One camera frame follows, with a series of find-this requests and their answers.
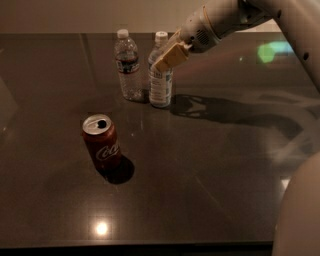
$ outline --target glossy table surface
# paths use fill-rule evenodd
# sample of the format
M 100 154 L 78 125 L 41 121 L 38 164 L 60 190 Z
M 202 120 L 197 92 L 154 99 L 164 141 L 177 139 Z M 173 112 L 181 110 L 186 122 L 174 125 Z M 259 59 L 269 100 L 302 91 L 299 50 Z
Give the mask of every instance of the glossy table surface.
M 154 35 L 132 37 L 146 83 Z M 0 35 L 0 248 L 272 242 L 285 184 L 320 150 L 320 94 L 283 35 L 192 55 L 168 109 L 122 97 L 114 42 Z M 112 179 L 80 136 L 90 113 L 132 164 Z

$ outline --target soda can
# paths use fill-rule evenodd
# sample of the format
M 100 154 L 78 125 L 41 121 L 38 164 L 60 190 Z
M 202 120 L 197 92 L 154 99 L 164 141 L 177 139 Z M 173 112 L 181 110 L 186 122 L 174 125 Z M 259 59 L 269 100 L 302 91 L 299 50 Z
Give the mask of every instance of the soda can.
M 83 122 L 82 136 L 97 171 L 111 171 L 120 165 L 117 132 L 108 116 L 89 116 Z

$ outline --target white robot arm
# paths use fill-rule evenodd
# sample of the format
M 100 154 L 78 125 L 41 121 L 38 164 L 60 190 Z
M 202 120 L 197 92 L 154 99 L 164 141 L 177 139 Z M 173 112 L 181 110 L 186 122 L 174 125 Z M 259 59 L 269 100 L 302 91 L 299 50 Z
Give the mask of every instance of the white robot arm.
M 191 14 L 154 67 L 179 65 L 229 34 L 274 19 L 320 92 L 320 0 L 211 0 Z

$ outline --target bottle cap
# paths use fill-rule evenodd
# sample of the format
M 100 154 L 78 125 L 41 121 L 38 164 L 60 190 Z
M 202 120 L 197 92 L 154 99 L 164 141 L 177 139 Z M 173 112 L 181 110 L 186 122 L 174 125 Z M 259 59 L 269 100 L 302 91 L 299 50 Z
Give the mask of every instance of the bottle cap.
M 129 31 L 127 29 L 120 29 L 117 32 L 117 36 L 120 39 L 127 38 L 129 36 Z
M 156 33 L 155 41 L 156 43 L 162 43 L 162 42 L 168 41 L 168 33 L 164 31 L 158 31 Z

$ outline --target plastic bottle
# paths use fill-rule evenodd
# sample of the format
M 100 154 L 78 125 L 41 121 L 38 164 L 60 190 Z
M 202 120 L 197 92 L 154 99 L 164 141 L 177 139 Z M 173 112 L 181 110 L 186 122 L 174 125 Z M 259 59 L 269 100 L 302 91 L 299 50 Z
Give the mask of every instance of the plastic bottle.
M 152 69 L 152 64 L 161 55 L 161 46 L 168 42 L 168 33 L 159 31 L 156 33 L 155 45 L 149 55 L 149 101 L 152 106 L 157 108 L 165 108 L 171 103 L 172 91 L 172 69 L 166 72 L 158 72 Z
M 125 99 L 145 102 L 148 90 L 143 88 L 139 69 L 138 47 L 127 29 L 117 32 L 114 55 L 119 73 L 122 95 Z

